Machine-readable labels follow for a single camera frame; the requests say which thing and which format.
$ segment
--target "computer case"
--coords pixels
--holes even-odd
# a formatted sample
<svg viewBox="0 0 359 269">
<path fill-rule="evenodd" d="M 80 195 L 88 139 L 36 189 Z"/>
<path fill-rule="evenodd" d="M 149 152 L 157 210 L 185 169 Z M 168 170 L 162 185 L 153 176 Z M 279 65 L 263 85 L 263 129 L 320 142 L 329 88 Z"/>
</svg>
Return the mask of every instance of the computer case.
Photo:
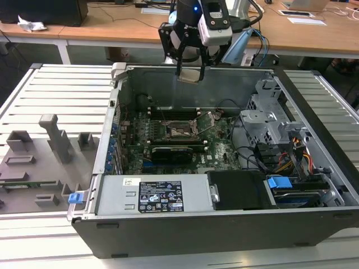
<svg viewBox="0 0 359 269">
<path fill-rule="evenodd" d="M 86 0 L 0 0 L 0 20 L 14 24 L 17 15 L 27 21 L 45 24 L 81 26 L 88 14 Z"/>
</svg>

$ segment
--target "wooden desk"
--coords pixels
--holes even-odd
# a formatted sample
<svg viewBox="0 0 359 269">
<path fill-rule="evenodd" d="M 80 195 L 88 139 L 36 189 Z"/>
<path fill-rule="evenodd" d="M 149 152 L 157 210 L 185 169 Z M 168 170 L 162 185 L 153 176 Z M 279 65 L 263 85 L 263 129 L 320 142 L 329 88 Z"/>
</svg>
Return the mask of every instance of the wooden desk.
<svg viewBox="0 0 359 269">
<path fill-rule="evenodd" d="M 330 11 L 312 12 L 314 19 L 324 20 L 326 26 L 293 24 L 287 16 L 277 14 L 278 10 L 285 10 L 280 0 L 274 4 L 265 5 L 263 0 L 259 3 L 265 10 L 260 21 L 261 31 L 270 41 L 270 54 L 300 55 L 337 58 L 359 58 L 359 21 L 339 16 L 330 11 L 334 7 L 346 10 L 354 7 L 352 4 L 330 2 L 326 9 Z M 258 38 L 251 38 L 248 48 L 258 48 Z"/>
<path fill-rule="evenodd" d="M 326 11 L 318 15 L 313 13 L 316 19 L 325 20 L 327 26 L 293 24 L 288 17 L 277 13 L 284 9 L 280 0 L 273 1 L 271 5 L 266 5 L 264 0 L 258 1 L 265 10 L 261 30 L 270 41 L 269 54 L 359 58 L 359 21 Z M 330 2 L 327 9 L 338 11 L 331 9 L 334 6 L 343 10 L 347 6 L 354 7 L 352 4 Z M 70 64 L 68 45 L 162 49 L 155 27 L 167 18 L 167 15 L 142 14 L 141 9 L 135 6 L 89 3 L 89 14 L 81 27 L 49 26 L 49 30 L 34 33 L 25 32 L 17 25 L 2 24 L 0 27 L 14 42 L 56 45 L 63 63 Z M 253 55 L 259 47 L 259 39 L 251 38 L 246 53 Z"/>
<path fill-rule="evenodd" d="M 167 15 L 142 14 L 135 6 L 106 7 L 91 3 L 88 6 L 89 13 L 81 27 L 64 27 L 59 34 L 61 39 L 160 43 L 158 27 L 168 21 Z"/>
</svg>

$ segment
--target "blue latch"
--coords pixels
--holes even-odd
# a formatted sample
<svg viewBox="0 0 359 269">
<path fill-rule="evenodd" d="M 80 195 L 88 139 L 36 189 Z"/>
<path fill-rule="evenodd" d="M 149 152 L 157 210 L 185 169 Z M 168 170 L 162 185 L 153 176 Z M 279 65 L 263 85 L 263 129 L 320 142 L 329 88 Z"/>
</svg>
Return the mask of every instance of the blue latch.
<svg viewBox="0 0 359 269">
<path fill-rule="evenodd" d="M 271 177 L 270 179 L 267 179 L 267 182 L 271 189 L 293 188 L 292 183 L 288 177 Z"/>
<path fill-rule="evenodd" d="M 75 192 L 71 193 L 68 197 L 68 203 L 83 203 L 84 193 L 82 192 Z"/>
</svg>

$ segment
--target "table leg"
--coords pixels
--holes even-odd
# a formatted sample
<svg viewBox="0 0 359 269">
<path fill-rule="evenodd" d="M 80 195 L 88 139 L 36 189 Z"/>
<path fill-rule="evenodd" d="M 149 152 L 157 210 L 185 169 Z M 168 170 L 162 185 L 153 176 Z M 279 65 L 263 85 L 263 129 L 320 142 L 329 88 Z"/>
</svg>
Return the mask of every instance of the table leg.
<svg viewBox="0 0 359 269">
<path fill-rule="evenodd" d="M 58 51 L 60 52 L 62 63 L 63 64 L 71 64 L 70 56 L 68 55 L 68 51 L 67 51 L 66 40 L 58 40 L 57 48 L 58 48 Z"/>
<path fill-rule="evenodd" d="M 7 55 L 9 53 L 5 45 L 6 42 L 0 42 L 0 55 Z"/>
</svg>

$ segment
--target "yellow wire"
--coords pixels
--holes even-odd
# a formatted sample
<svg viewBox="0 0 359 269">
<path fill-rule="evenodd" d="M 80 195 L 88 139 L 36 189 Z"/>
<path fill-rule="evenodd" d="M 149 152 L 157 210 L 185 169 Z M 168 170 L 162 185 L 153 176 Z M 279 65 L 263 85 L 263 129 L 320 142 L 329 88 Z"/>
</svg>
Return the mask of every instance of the yellow wire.
<svg viewBox="0 0 359 269">
<path fill-rule="evenodd" d="M 283 171 L 284 169 L 288 168 L 292 163 L 293 163 L 292 161 L 288 162 L 287 164 L 285 164 L 285 166 L 279 168 L 279 169 L 278 169 L 277 171 L 275 171 L 275 172 L 277 173 L 277 172 Z"/>
</svg>

